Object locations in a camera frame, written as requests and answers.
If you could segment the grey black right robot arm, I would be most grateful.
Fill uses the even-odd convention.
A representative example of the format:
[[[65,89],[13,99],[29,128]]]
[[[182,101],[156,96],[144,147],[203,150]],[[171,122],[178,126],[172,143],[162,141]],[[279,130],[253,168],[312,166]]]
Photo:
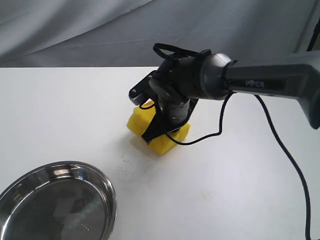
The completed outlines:
[[[224,100],[232,93],[295,99],[310,126],[320,126],[320,55],[296,53],[275,59],[231,60],[222,53],[205,58],[170,57],[149,80],[156,115],[143,133],[147,142],[181,128],[191,100]]]

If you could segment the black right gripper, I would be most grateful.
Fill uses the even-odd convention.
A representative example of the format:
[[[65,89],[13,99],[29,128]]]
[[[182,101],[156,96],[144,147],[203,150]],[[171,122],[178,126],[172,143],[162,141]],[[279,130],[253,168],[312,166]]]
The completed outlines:
[[[188,98],[179,104],[159,98],[156,101],[156,114],[142,134],[142,139],[150,144],[152,140],[168,132],[182,128],[190,119],[198,99]]]

